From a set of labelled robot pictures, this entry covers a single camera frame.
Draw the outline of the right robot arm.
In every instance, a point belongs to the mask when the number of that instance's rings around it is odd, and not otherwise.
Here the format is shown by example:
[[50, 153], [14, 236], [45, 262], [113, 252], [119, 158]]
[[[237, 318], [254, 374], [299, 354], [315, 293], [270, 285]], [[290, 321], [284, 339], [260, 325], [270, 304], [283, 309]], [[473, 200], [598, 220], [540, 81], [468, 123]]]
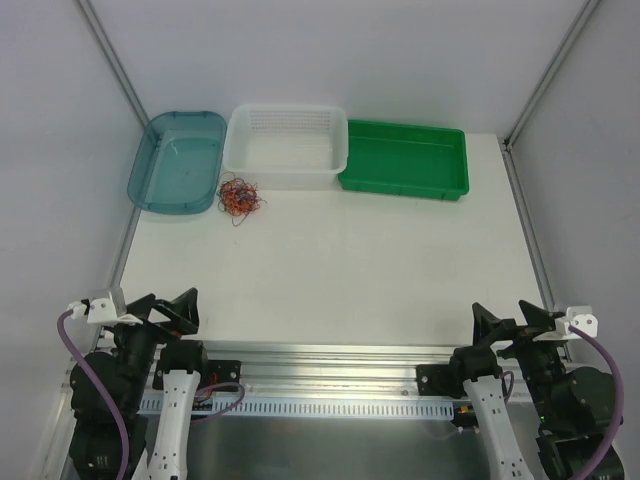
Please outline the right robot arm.
[[[624, 387], [612, 355], [597, 341], [598, 320], [589, 306], [546, 311], [527, 301], [525, 322], [500, 319], [472, 306], [471, 345], [455, 349], [448, 379], [455, 396], [467, 397], [479, 423], [493, 479], [530, 479], [506, 408], [499, 359], [517, 361], [540, 425], [536, 444], [549, 479], [622, 479], [624, 466], [613, 446], [623, 423]], [[604, 359], [607, 371], [568, 370], [558, 349], [583, 340]]]

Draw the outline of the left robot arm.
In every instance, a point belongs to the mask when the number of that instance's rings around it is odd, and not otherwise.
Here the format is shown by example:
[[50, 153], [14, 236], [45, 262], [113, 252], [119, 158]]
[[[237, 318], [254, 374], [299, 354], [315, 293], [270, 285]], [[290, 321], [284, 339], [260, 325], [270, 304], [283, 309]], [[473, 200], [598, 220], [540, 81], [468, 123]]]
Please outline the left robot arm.
[[[184, 479], [196, 390], [210, 377], [198, 291], [167, 301], [120, 291], [71, 303], [57, 329], [76, 361], [69, 383], [76, 420], [69, 457], [81, 479]], [[84, 318], [112, 333], [114, 348], [81, 354], [65, 330]]]

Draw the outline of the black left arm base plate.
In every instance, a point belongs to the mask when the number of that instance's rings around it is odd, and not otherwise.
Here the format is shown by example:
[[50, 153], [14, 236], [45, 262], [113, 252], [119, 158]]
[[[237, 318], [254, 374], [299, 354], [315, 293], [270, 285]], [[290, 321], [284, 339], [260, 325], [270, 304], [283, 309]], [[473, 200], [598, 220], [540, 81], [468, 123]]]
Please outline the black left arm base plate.
[[236, 393], [238, 391], [236, 384], [241, 379], [241, 367], [242, 363], [239, 360], [209, 360], [201, 376], [199, 388], [219, 385], [214, 393]]

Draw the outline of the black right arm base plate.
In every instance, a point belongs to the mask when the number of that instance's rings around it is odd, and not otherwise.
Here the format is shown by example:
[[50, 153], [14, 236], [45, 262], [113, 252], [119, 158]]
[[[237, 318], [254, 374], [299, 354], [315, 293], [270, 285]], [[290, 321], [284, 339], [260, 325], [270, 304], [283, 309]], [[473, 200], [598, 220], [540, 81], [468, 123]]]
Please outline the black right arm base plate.
[[446, 396], [454, 398], [456, 383], [451, 370], [444, 364], [421, 364], [415, 368], [418, 394], [423, 397]]

